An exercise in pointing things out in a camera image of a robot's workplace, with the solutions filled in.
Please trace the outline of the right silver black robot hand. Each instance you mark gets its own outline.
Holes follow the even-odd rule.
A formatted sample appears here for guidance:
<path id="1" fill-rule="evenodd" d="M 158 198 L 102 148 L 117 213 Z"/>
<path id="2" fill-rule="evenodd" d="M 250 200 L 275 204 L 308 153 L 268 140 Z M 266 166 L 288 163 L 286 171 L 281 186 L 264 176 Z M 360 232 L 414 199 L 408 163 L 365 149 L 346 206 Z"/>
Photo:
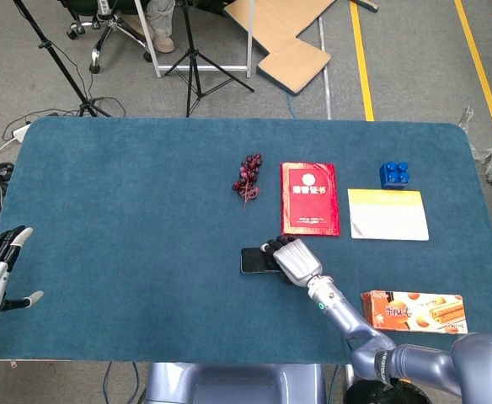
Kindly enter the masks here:
<path id="1" fill-rule="evenodd" d="M 305 288 L 308 282 L 323 273 L 323 266 L 308 246 L 295 237 L 277 237 L 260 250 L 272 258 L 295 286 Z"/>

